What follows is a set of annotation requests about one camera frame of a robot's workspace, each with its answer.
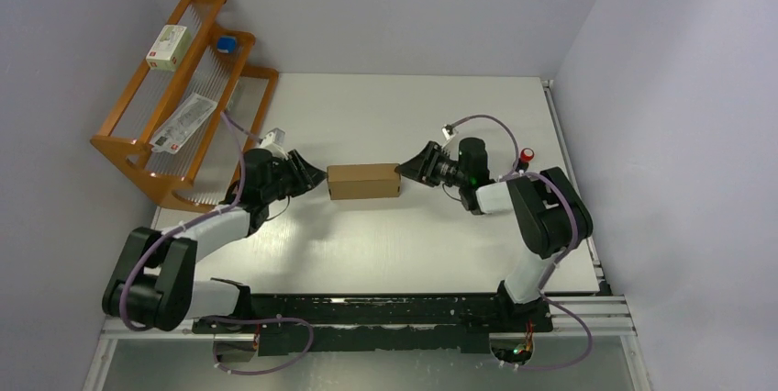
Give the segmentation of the clear plastic bag package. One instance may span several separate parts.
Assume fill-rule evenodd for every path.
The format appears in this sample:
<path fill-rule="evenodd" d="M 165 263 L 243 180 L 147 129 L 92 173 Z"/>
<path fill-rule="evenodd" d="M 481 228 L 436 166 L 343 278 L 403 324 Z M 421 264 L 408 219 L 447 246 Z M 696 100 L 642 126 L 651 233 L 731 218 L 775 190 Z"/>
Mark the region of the clear plastic bag package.
<path fill-rule="evenodd" d="M 186 97 L 151 137 L 151 151 L 176 154 L 213 114 L 217 103 L 198 93 Z"/>

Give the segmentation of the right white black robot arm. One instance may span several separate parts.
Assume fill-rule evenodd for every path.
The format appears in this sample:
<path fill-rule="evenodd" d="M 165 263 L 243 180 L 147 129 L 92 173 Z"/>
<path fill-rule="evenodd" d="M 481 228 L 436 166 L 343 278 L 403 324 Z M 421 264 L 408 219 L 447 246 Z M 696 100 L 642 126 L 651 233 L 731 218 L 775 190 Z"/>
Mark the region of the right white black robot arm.
<path fill-rule="evenodd" d="M 495 319 L 518 330 L 530 317 L 528 304 L 544 299 L 545 287 L 561 261 L 593 235 L 588 208 L 560 167 L 523 170 L 503 181 L 491 177 L 485 142 L 468 137 L 452 158 L 436 141 L 395 167 L 405 179 L 429 187 L 458 189 L 463 208 L 474 215 L 509 213 L 520 235 L 519 261 L 498 286 Z"/>

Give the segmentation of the blue round object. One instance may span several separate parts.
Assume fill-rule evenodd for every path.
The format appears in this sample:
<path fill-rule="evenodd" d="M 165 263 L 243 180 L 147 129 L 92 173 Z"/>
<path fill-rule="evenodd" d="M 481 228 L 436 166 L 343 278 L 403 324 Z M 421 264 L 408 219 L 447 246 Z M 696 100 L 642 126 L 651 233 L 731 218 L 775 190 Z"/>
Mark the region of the blue round object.
<path fill-rule="evenodd" d="M 236 37 L 233 36 L 221 36 L 217 40 L 217 51 L 225 54 L 233 53 L 239 43 Z"/>

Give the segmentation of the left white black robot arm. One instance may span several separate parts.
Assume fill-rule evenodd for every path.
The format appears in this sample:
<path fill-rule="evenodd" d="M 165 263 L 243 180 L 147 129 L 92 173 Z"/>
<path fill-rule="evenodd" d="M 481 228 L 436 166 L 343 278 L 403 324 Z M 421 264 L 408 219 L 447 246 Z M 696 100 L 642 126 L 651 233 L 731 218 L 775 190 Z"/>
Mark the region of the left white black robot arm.
<path fill-rule="evenodd" d="M 185 320 L 211 317 L 230 331 L 245 330 L 254 318 L 250 288 L 223 278 L 198 281 L 197 263 L 257 232 L 273 202 L 304 195 L 326 178 L 297 151 L 245 152 L 238 180 L 208 212 L 174 227 L 129 233 L 102 297 L 104 313 L 132 331 L 171 331 Z"/>

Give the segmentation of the brown cardboard box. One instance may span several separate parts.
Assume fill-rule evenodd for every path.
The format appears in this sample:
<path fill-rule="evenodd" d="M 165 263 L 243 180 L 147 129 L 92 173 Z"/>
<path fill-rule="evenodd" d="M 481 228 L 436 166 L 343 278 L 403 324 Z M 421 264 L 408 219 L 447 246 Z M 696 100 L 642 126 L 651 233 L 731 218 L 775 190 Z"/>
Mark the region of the brown cardboard box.
<path fill-rule="evenodd" d="M 362 200 L 399 197 L 401 175 L 397 163 L 341 164 L 327 168 L 331 200 Z"/>

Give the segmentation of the white green carton box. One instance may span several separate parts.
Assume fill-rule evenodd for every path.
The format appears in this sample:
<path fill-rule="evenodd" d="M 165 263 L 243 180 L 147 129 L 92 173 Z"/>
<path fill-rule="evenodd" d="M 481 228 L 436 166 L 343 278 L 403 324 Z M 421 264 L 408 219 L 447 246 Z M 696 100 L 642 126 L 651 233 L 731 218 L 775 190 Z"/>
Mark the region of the white green carton box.
<path fill-rule="evenodd" d="M 145 61 L 152 70 L 175 72 L 192 43 L 188 27 L 165 25 L 148 51 Z"/>

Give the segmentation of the orange wooden rack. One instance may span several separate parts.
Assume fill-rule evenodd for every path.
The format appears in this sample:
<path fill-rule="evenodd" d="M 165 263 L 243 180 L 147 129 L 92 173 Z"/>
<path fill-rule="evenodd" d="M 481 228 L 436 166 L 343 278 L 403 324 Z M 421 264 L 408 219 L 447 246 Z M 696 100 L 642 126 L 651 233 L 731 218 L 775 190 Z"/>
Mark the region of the orange wooden rack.
<path fill-rule="evenodd" d="M 148 199 L 159 207 L 205 212 L 221 199 L 220 189 L 204 187 L 201 167 L 220 127 L 218 114 L 203 126 L 176 154 L 151 151 L 150 140 L 159 126 L 191 93 L 214 100 L 222 111 L 238 97 L 239 80 L 266 83 L 250 132 L 259 133 L 267 115 L 279 73 L 270 67 L 252 65 L 249 56 L 255 37 L 227 29 L 217 17 L 227 0 L 180 0 L 167 22 L 189 27 L 193 42 L 175 72 L 152 70 L 143 61 L 113 105 L 101 128 L 90 139 Z M 221 36 L 238 40 L 230 54 L 217 51 Z"/>

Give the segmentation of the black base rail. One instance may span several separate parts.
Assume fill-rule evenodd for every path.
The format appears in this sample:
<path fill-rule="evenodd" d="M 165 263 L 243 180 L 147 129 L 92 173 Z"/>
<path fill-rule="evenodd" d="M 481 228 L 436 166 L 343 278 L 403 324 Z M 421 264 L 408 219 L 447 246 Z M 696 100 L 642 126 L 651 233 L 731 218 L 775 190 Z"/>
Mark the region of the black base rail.
<path fill-rule="evenodd" d="M 254 294 L 231 314 L 243 324 L 200 318 L 195 334 L 259 334 L 261 356 L 312 352 L 457 349 L 489 354 L 497 334 L 553 329 L 543 301 L 510 307 L 497 293 L 412 295 Z"/>

